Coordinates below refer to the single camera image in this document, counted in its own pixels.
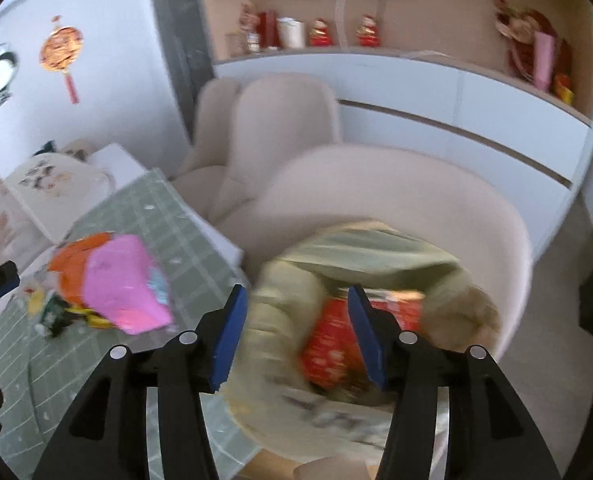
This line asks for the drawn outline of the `orange plastic bag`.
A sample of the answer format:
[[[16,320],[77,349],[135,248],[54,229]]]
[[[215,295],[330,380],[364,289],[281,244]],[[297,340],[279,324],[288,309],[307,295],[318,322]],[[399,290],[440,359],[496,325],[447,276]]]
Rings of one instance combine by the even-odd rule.
[[[51,258],[48,270],[57,274],[58,292],[70,304],[83,304],[83,286],[88,258],[112,240],[110,232],[99,232],[61,247]]]

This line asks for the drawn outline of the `red paper cup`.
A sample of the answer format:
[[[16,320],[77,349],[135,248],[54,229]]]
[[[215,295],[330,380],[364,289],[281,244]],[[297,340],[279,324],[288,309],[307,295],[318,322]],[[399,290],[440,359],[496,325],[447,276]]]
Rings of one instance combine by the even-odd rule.
[[[417,330],[425,294],[418,290],[366,289],[370,304],[391,313],[401,330]],[[351,326],[347,290],[323,303],[321,315],[301,351],[306,380],[325,393],[366,382],[366,367]]]

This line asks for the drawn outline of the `yellow nabati snack bag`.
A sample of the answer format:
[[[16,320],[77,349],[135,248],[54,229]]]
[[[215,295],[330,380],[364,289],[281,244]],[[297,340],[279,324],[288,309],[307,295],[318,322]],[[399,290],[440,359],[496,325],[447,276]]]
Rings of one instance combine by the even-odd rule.
[[[70,304],[65,311],[74,315],[76,318],[80,318],[89,327],[95,328],[96,330],[109,330],[109,328],[114,327],[114,325],[102,315],[88,307],[81,306],[80,304]]]

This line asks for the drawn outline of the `green grid tablecloth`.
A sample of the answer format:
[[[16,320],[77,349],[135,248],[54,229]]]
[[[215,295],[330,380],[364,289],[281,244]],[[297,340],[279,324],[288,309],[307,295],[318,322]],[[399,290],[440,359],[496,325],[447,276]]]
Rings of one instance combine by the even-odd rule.
[[[151,170],[78,220],[0,315],[0,456],[31,478],[101,359],[160,348],[223,307],[242,274]]]

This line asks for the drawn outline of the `mesh food cover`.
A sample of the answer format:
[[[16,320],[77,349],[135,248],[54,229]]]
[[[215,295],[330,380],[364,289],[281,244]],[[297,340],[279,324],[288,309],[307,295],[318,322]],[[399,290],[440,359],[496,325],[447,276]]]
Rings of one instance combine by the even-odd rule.
[[[24,271],[114,191],[109,174],[72,156],[27,160],[0,184],[0,265],[11,260]]]

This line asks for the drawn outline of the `pink toy box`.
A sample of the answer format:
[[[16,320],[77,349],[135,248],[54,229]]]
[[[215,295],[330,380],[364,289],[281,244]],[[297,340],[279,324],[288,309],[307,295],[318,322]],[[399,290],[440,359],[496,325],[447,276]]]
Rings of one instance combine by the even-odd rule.
[[[112,237],[87,260],[84,304],[130,336],[174,322],[170,286],[141,238]]]

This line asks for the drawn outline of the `yellow bin liner bag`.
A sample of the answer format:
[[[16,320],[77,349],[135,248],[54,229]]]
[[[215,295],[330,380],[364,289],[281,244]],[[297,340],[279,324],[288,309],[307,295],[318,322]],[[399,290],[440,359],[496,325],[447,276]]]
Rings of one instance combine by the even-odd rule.
[[[461,262],[379,222],[341,224],[262,266],[225,389],[261,448],[379,460],[407,370],[400,334],[494,349],[497,307]]]

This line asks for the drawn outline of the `far beige chair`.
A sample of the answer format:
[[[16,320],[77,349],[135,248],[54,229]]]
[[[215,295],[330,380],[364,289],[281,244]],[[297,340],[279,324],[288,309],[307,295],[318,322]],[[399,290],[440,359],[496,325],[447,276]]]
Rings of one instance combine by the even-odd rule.
[[[190,171],[225,167],[230,149],[231,114],[241,84],[236,79],[214,78],[199,92],[192,130],[192,148],[173,179]]]

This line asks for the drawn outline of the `beige chair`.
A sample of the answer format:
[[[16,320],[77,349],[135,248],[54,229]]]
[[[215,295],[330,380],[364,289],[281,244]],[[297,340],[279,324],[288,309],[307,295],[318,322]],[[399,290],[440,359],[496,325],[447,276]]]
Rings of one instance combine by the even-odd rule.
[[[339,104],[325,82],[292,73],[250,82],[231,115],[225,177],[208,221],[221,222],[255,200],[291,159],[341,142]]]
[[[455,256],[496,304],[502,329],[492,354],[504,355],[530,295],[532,244],[515,207],[469,170],[397,148],[321,146],[290,160],[216,228],[244,251],[246,273],[256,278],[298,240],[361,220]]]
[[[230,149],[231,114],[241,84],[236,79],[214,78],[199,92],[192,130],[192,148],[173,179],[190,171],[225,167]]]

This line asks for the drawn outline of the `red chinese knot ornament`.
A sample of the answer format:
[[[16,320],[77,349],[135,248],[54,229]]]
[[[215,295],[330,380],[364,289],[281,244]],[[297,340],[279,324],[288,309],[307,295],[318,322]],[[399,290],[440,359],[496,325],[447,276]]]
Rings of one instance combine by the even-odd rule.
[[[83,34],[74,26],[62,25],[61,15],[54,16],[51,23],[52,31],[39,52],[39,64],[48,72],[63,75],[70,101],[76,105],[80,103],[80,97],[71,75],[71,66],[83,49]]]

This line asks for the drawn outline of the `white lower cabinet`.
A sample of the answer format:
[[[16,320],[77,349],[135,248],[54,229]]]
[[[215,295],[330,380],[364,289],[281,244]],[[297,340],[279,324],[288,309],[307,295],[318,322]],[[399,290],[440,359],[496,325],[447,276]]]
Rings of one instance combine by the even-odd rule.
[[[515,206],[540,257],[570,209],[592,151],[589,118],[519,82],[400,56],[301,53],[219,63],[246,84],[311,75],[333,89],[345,141],[444,159],[477,174]]]

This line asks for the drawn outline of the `near beige chair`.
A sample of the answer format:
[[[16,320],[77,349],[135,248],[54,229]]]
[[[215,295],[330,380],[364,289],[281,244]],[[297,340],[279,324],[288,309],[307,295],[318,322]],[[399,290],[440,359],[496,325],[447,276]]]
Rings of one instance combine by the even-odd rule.
[[[496,304],[502,329],[492,354],[504,355],[530,295],[532,244],[515,207],[469,170],[397,148],[321,146],[290,160],[216,228],[244,251],[246,273],[256,278],[298,240],[361,220],[455,256]]]

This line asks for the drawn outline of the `middle beige chair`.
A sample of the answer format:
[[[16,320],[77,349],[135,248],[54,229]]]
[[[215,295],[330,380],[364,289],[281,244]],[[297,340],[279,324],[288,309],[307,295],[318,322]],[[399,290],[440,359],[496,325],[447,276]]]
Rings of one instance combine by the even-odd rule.
[[[250,82],[231,115],[225,177],[208,221],[221,222],[255,200],[291,159],[341,142],[339,104],[325,82],[292,73]]]

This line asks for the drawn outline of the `white canister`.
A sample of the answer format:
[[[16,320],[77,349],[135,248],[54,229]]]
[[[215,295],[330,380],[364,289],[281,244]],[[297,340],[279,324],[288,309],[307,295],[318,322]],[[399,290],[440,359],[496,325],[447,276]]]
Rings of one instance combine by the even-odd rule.
[[[284,50],[301,50],[306,47],[305,23],[294,18],[277,21],[279,40]]]

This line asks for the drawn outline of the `left red figurine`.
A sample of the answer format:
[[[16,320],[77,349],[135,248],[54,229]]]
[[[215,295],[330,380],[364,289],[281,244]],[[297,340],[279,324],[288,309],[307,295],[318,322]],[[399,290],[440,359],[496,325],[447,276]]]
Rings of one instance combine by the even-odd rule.
[[[311,47],[322,48],[333,46],[333,38],[331,38],[329,32],[329,25],[322,18],[313,21],[309,37]]]

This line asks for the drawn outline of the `red figurine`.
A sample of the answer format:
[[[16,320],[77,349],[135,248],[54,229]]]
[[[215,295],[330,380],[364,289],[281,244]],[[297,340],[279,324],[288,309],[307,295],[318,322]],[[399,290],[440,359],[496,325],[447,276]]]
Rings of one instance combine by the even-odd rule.
[[[378,32],[377,20],[368,14],[364,14],[356,32],[359,45],[364,48],[379,48],[381,41]]]
[[[329,25],[322,18],[313,21],[309,37],[311,47],[322,48],[333,46],[333,38],[331,38],[329,32]]]

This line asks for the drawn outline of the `right red figurine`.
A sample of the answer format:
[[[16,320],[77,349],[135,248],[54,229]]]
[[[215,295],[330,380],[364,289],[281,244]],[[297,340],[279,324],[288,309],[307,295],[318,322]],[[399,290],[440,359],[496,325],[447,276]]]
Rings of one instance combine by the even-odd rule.
[[[359,45],[364,48],[379,48],[381,41],[378,32],[377,20],[368,14],[364,14],[356,32]]]

